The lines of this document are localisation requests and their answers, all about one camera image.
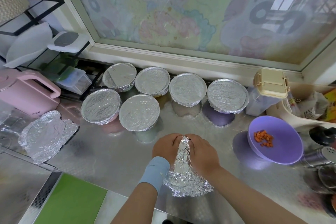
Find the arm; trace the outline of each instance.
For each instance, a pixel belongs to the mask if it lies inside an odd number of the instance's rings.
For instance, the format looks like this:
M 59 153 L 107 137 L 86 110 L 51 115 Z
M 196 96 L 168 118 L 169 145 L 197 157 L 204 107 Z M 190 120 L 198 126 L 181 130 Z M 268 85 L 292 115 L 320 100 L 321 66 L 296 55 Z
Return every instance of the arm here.
M 160 187 L 170 166 L 174 164 L 181 140 L 181 134 L 169 134 L 156 142 L 152 152 L 153 159 L 111 224 L 148 224 L 152 222 Z
M 222 168 L 215 148 L 208 141 L 193 134 L 186 136 L 191 140 L 189 145 L 193 168 L 218 190 L 246 224 L 306 224 Z

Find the forearm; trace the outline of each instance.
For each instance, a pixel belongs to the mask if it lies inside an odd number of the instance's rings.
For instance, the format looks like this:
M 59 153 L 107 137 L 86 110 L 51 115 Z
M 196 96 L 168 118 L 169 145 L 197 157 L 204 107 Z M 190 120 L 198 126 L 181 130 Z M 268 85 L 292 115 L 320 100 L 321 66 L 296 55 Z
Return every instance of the forearm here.
M 157 196 L 158 193 L 151 184 L 138 184 L 111 224 L 151 223 Z
M 223 168 L 214 171 L 208 180 L 246 224 L 306 224 Z

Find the person's left hand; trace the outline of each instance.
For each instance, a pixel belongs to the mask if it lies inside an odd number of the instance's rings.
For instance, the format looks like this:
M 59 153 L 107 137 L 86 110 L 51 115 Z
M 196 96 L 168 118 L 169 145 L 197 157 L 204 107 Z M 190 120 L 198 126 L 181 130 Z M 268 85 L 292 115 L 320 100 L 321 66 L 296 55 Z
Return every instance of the person's left hand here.
M 152 158 L 165 158 L 170 163 L 170 166 L 172 166 L 175 162 L 177 150 L 179 149 L 179 144 L 182 140 L 182 137 L 183 136 L 178 133 L 161 137 L 153 147 Z

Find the green cutting board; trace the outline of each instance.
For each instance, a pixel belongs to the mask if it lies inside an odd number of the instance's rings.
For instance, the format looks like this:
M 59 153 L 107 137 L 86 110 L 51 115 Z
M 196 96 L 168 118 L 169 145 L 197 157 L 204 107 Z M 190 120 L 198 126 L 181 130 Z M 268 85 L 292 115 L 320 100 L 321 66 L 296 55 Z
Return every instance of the green cutting board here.
M 106 189 L 62 174 L 34 224 L 93 224 Z

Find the black shoe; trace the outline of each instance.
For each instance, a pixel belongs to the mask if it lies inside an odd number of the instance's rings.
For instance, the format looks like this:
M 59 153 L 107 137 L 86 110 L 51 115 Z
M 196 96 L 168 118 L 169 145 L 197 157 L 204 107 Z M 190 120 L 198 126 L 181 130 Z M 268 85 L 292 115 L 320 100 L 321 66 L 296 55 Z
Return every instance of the black shoe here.
M 170 221 L 170 220 L 164 220 L 162 222 L 162 224 L 174 224 L 174 223 L 172 221 Z

